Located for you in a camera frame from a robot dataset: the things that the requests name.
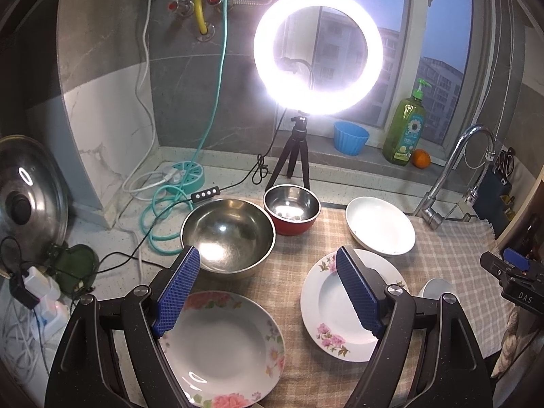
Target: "green pump dispenser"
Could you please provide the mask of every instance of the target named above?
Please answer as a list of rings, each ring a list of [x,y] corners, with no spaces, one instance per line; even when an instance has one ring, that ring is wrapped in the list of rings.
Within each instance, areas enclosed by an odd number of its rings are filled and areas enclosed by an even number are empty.
[[[423,86],[431,87],[425,80],[418,79],[418,88],[412,96],[403,99],[396,108],[389,132],[385,138],[382,153],[393,164],[408,164],[425,126],[427,113],[422,104]]]

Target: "faucet spout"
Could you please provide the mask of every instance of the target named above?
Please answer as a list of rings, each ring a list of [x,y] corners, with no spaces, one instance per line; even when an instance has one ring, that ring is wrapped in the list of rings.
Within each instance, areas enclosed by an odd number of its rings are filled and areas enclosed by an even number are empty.
[[[471,205],[473,205],[474,201],[476,200],[478,196],[477,190],[480,187],[481,181],[483,180],[483,177],[485,176],[485,173],[488,170],[489,163],[493,161],[493,157],[495,155],[495,151],[494,151],[495,140],[493,137],[493,133],[491,133],[491,131],[486,126],[481,124],[475,124],[470,126],[461,134],[461,136],[459,136],[459,139],[457,143],[455,144],[455,147],[451,155],[449,156],[448,161],[446,162],[444,170],[442,171],[440,176],[437,178],[436,182],[431,187],[431,189],[425,194],[420,204],[415,209],[414,216],[419,216],[420,218],[423,218],[433,230],[437,229],[439,225],[444,221],[444,218],[438,212],[434,211],[432,208],[432,206],[434,205],[434,202],[436,201],[436,196],[438,195],[440,189],[444,186],[444,183],[448,175],[453,170],[453,166],[455,165],[455,162],[458,160],[459,156],[461,155],[461,152],[463,151],[466,143],[475,134],[480,132],[484,133],[488,137],[488,148],[485,152],[486,164],[475,186],[471,188],[464,195],[463,198],[467,202],[469,202]]]

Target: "pot lid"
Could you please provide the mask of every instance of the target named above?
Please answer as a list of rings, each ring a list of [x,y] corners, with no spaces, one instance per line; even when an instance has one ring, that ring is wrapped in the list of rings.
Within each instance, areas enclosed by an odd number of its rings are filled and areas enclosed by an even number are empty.
[[[11,135],[0,139],[0,239],[10,236],[23,260],[42,263],[51,243],[62,244],[68,223],[64,180],[55,160],[37,141]],[[17,269],[13,240],[3,244],[8,269]],[[0,274],[7,277],[4,265]]]

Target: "blue cup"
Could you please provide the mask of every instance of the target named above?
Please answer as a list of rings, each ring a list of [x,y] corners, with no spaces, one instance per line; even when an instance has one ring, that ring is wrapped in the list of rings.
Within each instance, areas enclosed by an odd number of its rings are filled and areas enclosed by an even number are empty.
[[[359,155],[370,134],[360,125],[347,121],[335,122],[335,149],[344,155]]]

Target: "orange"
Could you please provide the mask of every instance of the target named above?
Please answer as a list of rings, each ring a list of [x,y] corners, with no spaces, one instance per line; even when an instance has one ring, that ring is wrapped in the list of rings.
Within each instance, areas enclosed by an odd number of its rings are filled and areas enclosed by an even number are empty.
[[[418,169],[426,169],[431,165],[431,157],[425,150],[416,149],[412,153],[412,164]]]

